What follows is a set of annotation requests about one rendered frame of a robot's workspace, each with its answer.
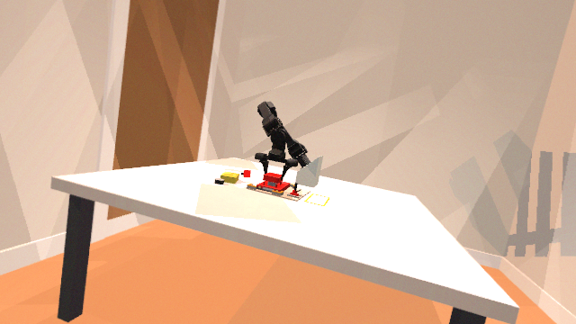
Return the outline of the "yellow rectangular block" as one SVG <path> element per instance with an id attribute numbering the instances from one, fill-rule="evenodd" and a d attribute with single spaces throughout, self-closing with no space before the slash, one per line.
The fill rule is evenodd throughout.
<path id="1" fill-rule="evenodd" d="M 239 180 L 239 174 L 225 171 L 220 178 L 224 179 L 224 183 L 235 184 Z"/>

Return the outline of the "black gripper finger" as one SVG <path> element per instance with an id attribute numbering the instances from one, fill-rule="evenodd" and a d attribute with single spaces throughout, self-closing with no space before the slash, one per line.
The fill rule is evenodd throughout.
<path id="1" fill-rule="evenodd" d="M 281 180 L 283 180 L 286 172 L 288 171 L 289 168 L 291 168 L 292 166 L 283 166 L 283 172 L 282 172 L 282 176 L 281 176 Z"/>
<path id="2" fill-rule="evenodd" d="M 267 170 L 268 170 L 268 163 L 269 163 L 269 161 L 266 161 L 266 162 L 264 162 L 264 161 L 260 161 L 260 160 L 259 160 L 259 162 L 261 162 L 261 163 L 262 163 L 262 165 L 263 165 L 263 168 L 264 168 L 264 173 L 265 173 L 265 174 L 267 174 Z"/>

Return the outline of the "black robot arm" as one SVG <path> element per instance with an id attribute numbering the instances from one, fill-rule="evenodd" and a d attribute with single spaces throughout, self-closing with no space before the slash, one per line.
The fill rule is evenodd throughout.
<path id="1" fill-rule="evenodd" d="M 258 113 L 263 118 L 262 127 L 267 137 L 271 136 L 271 141 L 275 145 L 286 145 L 287 143 L 288 152 L 292 159 L 298 160 L 301 169 L 307 166 L 310 163 L 310 160 L 306 156 L 308 150 L 303 144 L 299 143 L 298 140 L 291 137 L 281 120 L 277 117 L 275 106 L 271 102 L 264 101 L 257 108 Z M 268 159 L 275 162 L 278 162 L 280 159 L 284 160 L 285 156 L 284 148 L 280 150 L 277 149 L 277 146 L 274 146 L 268 153 Z"/>

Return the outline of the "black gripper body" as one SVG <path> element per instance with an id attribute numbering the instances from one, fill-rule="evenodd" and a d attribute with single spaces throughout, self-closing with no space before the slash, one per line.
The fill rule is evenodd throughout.
<path id="1" fill-rule="evenodd" d="M 285 145 L 275 145 L 273 143 L 272 149 L 274 148 L 274 146 L 277 146 L 277 149 L 281 150 L 281 148 L 283 148 L 285 150 Z M 256 153 L 255 159 L 258 159 L 258 160 L 264 161 L 264 162 L 266 162 L 267 160 L 271 160 L 271 159 L 268 159 L 268 155 L 265 153 Z M 298 166 L 298 160 L 297 159 L 289 158 L 289 159 L 284 159 L 281 161 L 280 160 L 278 162 L 285 163 L 285 165 L 288 167 L 297 167 Z"/>

